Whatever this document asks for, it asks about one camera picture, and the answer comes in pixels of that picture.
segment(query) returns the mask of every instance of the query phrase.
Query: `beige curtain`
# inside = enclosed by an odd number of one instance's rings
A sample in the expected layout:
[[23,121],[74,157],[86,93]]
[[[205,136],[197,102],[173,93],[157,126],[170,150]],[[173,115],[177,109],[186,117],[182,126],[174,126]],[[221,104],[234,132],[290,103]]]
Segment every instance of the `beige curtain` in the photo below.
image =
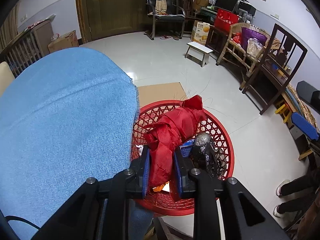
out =
[[13,7],[0,28],[0,52],[18,34],[19,3]]

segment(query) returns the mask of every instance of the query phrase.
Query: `floor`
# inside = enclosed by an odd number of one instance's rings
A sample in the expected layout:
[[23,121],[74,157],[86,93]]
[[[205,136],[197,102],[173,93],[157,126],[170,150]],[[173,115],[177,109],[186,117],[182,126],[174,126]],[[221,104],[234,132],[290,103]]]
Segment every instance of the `floor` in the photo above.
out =
[[[203,68],[184,58],[190,38],[151,41],[143,33],[129,33],[82,45],[111,58],[136,86],[180,82],[187,96],[199,94],[204,108],[216,116],[230,135],[235,152],[236,177],[272,214],[285,201],[275,195],[285,179],[305,174],[308,161],[298,161],[293,138],[275,108],[265,114],[239,91],[239,82],[214,58]],[[277,219],[283,227],[289,217]],[[164,217],[164,221],[193,235],[193,215]]]

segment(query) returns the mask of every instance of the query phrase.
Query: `white shoe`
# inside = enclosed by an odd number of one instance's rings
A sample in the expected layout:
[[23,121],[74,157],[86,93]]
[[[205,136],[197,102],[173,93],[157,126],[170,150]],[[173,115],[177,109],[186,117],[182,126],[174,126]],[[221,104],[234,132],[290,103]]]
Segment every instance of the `white shoe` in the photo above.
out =
[[278,206],[279,205],[276,205],[276,207],[275,207],[275,209],[273,210],[273,215],[275,216],[275,217],[277,217],[277,218],[282,218],[283,216],[284,216],[284,214],[280,214],[279,212],[278,212]]
[[290,182],[290,180],[286,179],[286,180],[284,180],[284,181],[277,187],[277,189],[276,189],[276,195],[277,195],[278,197],[281,197],[281,196],[282,196],[281,193],[280,193],[281,187],[282,187],[284,184],[287,184],[287,183],[289,183],[289,182]]

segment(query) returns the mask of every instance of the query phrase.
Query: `metal screw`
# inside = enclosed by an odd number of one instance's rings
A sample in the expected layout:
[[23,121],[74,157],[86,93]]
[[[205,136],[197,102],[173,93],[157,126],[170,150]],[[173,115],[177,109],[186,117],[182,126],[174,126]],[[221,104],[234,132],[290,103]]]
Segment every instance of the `metal screw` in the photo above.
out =
[[201,173],[201,171],[199,169],[193,168],[190,171],[193,175],[199,175]]
[[124,172],[125,175],[128,175],[128,176],[133,174],[133,170],[132,169],[125,169],[123,172]]
[[228,178],[228,182],[232,185],[236,184],[238,182],[238,180],[234,177],[230,177]]
[[86,179],[85,182],[88,183],[88,184],[93,184],[93,183],[96,182],[96,179],[94,177],[89,177],[89,178]]

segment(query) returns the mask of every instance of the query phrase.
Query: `purple bag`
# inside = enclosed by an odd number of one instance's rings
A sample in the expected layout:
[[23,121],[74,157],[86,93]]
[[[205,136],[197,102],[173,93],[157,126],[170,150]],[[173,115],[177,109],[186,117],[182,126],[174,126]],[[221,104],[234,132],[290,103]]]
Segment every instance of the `purple bag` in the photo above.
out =
[[241,37],[241,47],[247,51],[248,47],[248,39],[256,38],[263,46],[265,46],[267,42],[267,37],[261,33],[258,33],[254,30],[250,30],[246,27],[241,27],[242,37]]

